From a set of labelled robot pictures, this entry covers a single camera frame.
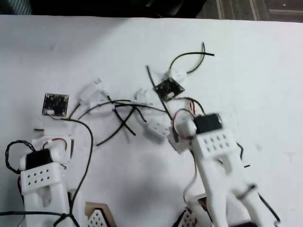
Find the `perforated bracket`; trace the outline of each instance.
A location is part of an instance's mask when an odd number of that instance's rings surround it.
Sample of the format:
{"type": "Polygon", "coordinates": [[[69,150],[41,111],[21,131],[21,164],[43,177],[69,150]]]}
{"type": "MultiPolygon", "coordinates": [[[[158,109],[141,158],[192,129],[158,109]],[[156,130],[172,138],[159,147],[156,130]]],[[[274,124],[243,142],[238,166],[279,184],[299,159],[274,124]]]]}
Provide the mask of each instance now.
{"type": "Polygon", "coordinates": [[[229,130],[203,133],[197,137],[197,140],[204,158],[220,156],[237,148],[237,142],[229,130]]]}
{"type": "Polygon", "coordinates": [[[105,218],[100,210],[94,210],[90,216],[89,227],[107,227],[105,218]]]}
{"type": "Polygon", "coordinates": [[[50,163],[21,172],[22,194],[38,188],[63,181],[62,167],[58,163],[50,163]]]}

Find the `dark floor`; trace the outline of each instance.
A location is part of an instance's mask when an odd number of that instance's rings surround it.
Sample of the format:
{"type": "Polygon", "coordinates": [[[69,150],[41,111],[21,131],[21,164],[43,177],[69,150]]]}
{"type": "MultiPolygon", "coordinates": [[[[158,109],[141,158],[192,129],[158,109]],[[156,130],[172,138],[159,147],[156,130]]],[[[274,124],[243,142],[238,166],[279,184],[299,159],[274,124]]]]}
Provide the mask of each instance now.
{"type": "Polygon", "coordinates": [[[197,18],[303,22],[303,0],[208,0],[197,18]]]}
{"type": "Polygon", "coordinates": [[[79,2],[72,0],[0,0],[0,14],[196,17],[303,22],[303,0],[115,0],[110,2],[110,0],[79,2]],[[178,5],[186,5],[186,7],[182,9],[182,7],[178,8],[178,5]]]}

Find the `white plastic part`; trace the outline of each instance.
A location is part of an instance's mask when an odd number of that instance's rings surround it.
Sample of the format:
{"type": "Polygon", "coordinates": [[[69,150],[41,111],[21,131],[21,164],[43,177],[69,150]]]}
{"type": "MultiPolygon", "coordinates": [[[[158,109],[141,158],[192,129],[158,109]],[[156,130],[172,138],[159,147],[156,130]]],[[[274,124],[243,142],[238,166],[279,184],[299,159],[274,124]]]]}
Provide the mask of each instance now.
{"type": "Polygon", "coordinates": [[[178,227],[198,227],[194,214],[191,214],[188,210],[183,213],[178,227]]]}
{"type": "Polygon", "coordinates": [[[167,76],[173,78],[178,83],[183,83],[187,77],[187,73],[183,70],[170,69],[167,76]]]}
{"type": "Polygon", "coordinates": [[[189,148],[189,140],[183,140],[178,136],[178,141],[176,141],[172,128],[169,128],[169,135],[167,136],[171,146],[179,153],[183,153],[189,148]]]}
{"type": "MultiPolygon", "coordinates": [[[[21,172],[26,211],[69,213],[62,168],[58,163],[49,163],[21,172]]],[[[45,227],[51,226],[58,218],[53,215],[26,215],[25,220],[28,227],[45,227]]],[[[70,218],[66,218],[58,227],[74,227],[74,224],[70,218]]]]}
{"type": "MultiPolygon", "coordinates": [[[[246,179],[244,167],[236,150],[236,140],[228,130],[198,134],[192,139],[192,150],[207,195],[207,208],[215,227],[228,227],[226,218],[227,196],[243,195],[253,183],[246,179]],[[225,172],[218,168],[218,159],[225,172]]],[[[242,200],[251,221],[260,227],[273,226],[267,209],[256,190],[242,200]]]]}
{"type": "Polygon", "coordinates": [[[87,104],[89,100],[97,93],[104,91],[102,80],[98,78],[93,83],[87,85],[79,95],[80,102],[87,104]]]}
{"type": "Polygon", "coordinates": [[[169,135],[169,128],[155,120],[149,121],[146,129],[160,140],[164,140],[169,135]]]}
{"type": "Polygon", "coordinates": [[[89,227],[107,227],[105,218],[100,210],[94,210],[90,216],[89,227]]]}
{"type": "Polygon", "coordinates": [[[179,135],[183,138],[196,135],[197,127],[190,117],[186,117],[181,123],[175,125],[179,135]]]}

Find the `electronic component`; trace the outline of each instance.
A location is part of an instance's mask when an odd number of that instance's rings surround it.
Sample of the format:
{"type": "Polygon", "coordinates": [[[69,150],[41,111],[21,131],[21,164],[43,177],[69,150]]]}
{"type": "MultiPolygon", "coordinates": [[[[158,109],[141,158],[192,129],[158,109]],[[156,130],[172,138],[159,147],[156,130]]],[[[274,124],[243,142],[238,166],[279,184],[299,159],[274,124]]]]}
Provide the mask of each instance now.
{"type": "Polygon", "coordinates": [[[221,118],[217,113],[205,116],[199,115],[194,118],[194,122],[196,124],[197,134],[222,129],[223,127],[221,118]]]}
{"type": "Polygon", "coordinates": [[[154,90],[165,102],[185,91],[185,89],[173,78],[167,78],[162,83],[158,84],[154,90]]]}
{"type": "Polygon", "coordinates": [[[42,115],[65,117],[69,95],[45,94],[42,115]]]}

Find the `white connector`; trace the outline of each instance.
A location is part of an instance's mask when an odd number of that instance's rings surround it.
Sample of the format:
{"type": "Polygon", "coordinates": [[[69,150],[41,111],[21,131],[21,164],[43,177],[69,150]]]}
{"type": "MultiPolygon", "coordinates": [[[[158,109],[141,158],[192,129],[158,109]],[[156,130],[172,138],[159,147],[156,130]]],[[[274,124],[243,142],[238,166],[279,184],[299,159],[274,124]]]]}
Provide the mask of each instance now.
{"type": "Polygon", "coordinates": [[[169,135],[168,127],[155,120],[149,121],[146,129],[160,140],[164,140],[169,135]]]}
{"type": "Polygon", "coordinates": [[[167,77],[171,77],[173,78],[175,81],[177,81],[179,84],[184,82],[186,77],[187,77],[187,73],[183,70],[173,70],[170,69],[167,73],[166,73],[167,77]]]}
{"type": "Polygon", "coordinates": [[[79,95],[80,102],[83,104],[87,104],[90,99],[96,95],[97,93],[105,93],[102,80],[98,78],[93,83],[87,85],[79,95]]]}

